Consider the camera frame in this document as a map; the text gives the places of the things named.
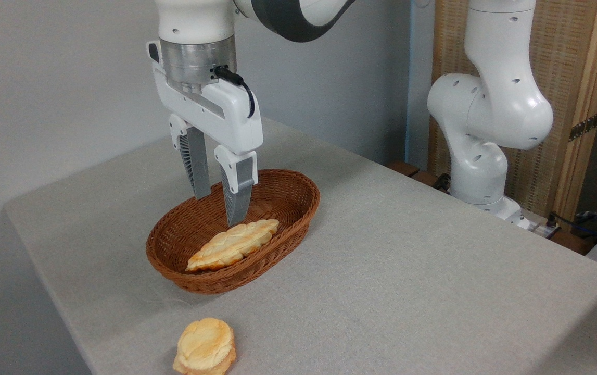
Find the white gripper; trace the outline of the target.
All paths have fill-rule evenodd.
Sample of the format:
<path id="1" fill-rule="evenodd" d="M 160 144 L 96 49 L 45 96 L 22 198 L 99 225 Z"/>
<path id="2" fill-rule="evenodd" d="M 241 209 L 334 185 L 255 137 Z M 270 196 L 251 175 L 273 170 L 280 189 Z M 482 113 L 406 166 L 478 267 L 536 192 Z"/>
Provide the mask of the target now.
<path id="1" fill-rule="evenodd" d="M 156 88 L 169 117 L 174 149 L 181 156 L 196 199 L 210 195 L 205 137 L 220 145 L 228 226 L 241 223 L 258 183 L 256 149 L 262 145 L 262 121 L 256 97 L 238 76 L 234 41 L 177 44 L 150 41 Z"/>

